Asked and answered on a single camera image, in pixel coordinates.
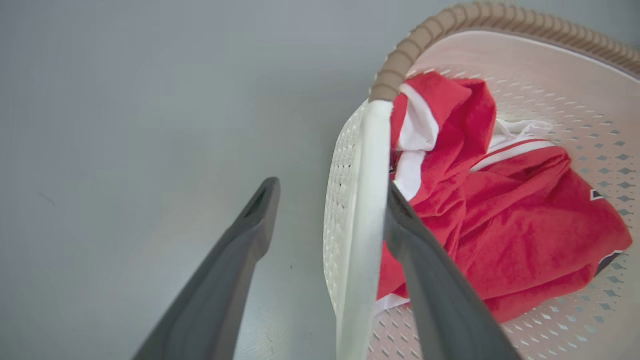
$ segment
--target white plastic basket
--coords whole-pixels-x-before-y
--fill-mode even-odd
[[[640,55],[555,17],[499,4],[447,9],[412,31],[378,74],[336,144],[324,214],[324,274],[337,359],[422,359],[408,307],[373,319],[387,199],[392,101],[428,71],[484,79],[505,120],[540,119],[573,168],[610,201],[635,239]],[[505,323],[523,359],[637,359],[637,245],[590,286]]]

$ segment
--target basket rim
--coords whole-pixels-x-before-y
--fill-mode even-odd
[[[582,54],[640,77],[640,53],[606,35],[558,17],[495,3],[458,4],[418,25],[387,56],[369,102],[393,101],[413,64],[431,46],[466,31],[490,31],[536,40]]]

